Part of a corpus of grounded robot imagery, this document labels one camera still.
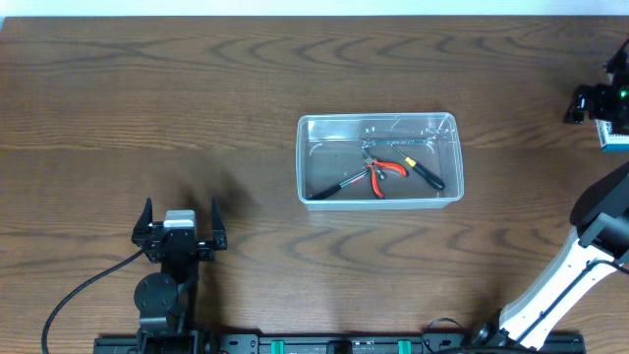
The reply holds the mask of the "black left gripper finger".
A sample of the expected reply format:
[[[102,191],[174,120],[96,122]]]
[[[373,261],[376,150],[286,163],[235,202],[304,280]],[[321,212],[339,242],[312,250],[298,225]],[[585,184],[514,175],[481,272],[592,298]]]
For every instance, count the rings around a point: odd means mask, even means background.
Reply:
[[[225,235],[226,229],[222,222],[216,198],[211,199],[211,230],[213,235]]]
[[[134,234],[146,234],[151,232],[152,227],[152,200],[147,198],[141,216],[134,226]]]

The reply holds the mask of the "blue white cardboard box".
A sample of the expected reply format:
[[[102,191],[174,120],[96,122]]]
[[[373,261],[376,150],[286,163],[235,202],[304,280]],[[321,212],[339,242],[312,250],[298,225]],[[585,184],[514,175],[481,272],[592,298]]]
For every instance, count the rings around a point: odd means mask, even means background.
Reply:
[[[597,120],[596,125],[602,151],[629,151],[629,138],[627,135],[613,133],[610,122]]]

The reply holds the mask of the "clear plastic storage container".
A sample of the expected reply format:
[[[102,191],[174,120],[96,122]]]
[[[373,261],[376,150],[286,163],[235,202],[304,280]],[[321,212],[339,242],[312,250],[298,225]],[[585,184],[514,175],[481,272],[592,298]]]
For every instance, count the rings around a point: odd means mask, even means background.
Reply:
[[[363,139],[422,139],[433,146],[396,146],[439,176],[445,189],[433,189],[392,146],[362,149]],[[386,171],[379,182],[385,198],[375,197],[371,175],[322,201],[309,197],[367,168],[362,151],[381,161],[401,164],[406,178]],[[464,168],[456,120],[447,112],[353,113],[306,115],[297,126],[297,191],[309,210],[376,210],[443,208],[464,195]]]

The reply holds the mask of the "small steel claw hammer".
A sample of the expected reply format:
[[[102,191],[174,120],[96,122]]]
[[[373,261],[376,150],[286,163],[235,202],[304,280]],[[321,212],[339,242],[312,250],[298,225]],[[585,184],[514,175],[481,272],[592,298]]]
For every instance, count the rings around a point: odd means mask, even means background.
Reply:
[[[350,185],[357,183],[359,180],[365,178],[366,176],[371,174],[371,170],[367,167],[361,172],[355,174],[352,177],[347,178],[346,180],[339,182],[338,184],[332,185],[331,187],[318,192],[309,197],[310,201],[322,201],[330,198],[341,190],[348,188]]]

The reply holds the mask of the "red handled pliers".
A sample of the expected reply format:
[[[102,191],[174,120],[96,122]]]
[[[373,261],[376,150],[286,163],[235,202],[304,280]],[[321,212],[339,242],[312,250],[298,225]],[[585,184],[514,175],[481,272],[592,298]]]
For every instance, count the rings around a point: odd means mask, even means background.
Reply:
[[[390,161],[381,161],[373,157],[366,150],[362,151],[363,160],[371,173],[371,187],[372,192],[377,199],[384,199],[385,195],[382,193],[379,182],[384,181],[387,178],[386,171],[391,171],[399,176],[406,178],[409,173],[405,167],[399,163]]]

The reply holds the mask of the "silver combination wrench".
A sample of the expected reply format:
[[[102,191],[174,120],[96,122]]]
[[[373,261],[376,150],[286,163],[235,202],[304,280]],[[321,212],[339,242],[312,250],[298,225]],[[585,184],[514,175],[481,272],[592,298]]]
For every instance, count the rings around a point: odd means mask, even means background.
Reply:
[[[360,142],[362,149],[379,146],[433,146],[436,143],[435,137],[422,139],[363,139]]]

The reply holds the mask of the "black yellow screwdriver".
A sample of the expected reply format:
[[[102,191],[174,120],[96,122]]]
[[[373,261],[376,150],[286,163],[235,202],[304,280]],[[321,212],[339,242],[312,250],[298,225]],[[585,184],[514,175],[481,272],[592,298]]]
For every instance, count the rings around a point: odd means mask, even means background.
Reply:
[[[404,161],[409,165],[409,167],[412,170],[414,170],[418,175],[420,175],[433,189],[438,190],[438,191],[443,191],[445,189],[445,184],[439,176],[432,173],[425,166],[420,164],[417,160],[405,154],[398,147],[392,146],[392,148],[404,159]]]

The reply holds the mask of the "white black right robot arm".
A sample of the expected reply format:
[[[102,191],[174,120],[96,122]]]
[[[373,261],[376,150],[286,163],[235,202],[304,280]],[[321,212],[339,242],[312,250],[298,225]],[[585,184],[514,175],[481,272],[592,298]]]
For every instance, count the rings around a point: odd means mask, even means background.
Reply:
[[[628,132],[628,45],[604,64],[605,84],[575,88],[565,122],[606,121]],[[515,301],[477,329],[460,353],[583,353],[577,334],[554,326],[607,276],[628,271],[628,166],[622,164],[589,187],[573,206],[571,229],[559,253]]]

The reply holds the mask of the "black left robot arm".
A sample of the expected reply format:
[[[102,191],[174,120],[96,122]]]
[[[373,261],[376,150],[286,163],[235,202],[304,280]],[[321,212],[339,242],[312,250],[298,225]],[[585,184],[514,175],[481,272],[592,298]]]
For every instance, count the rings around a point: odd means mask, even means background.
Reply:
[[[151,263],[160,265],[160,271],[144,277],[134,293],[140,311],[140,353],[218,351],[216,336],[195,327],[200,264],[212,262],[216,252],[228,247],[216,200],[211,201],[210,221],[210,238],[201,240],[193,210],[169,210],[164,220],[155,221],[151,200],[145,202],[132,242]]]

